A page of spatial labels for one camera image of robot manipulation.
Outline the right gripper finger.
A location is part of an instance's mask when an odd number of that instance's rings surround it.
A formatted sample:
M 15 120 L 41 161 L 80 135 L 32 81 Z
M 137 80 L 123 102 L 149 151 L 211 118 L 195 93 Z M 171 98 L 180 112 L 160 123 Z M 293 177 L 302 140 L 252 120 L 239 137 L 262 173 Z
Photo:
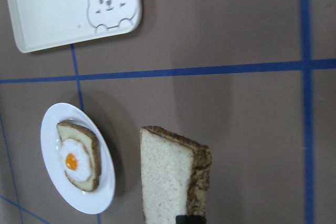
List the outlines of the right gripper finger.
M 200 215 L 178 215 L 176 224 L 206 224 L 206 218 Z

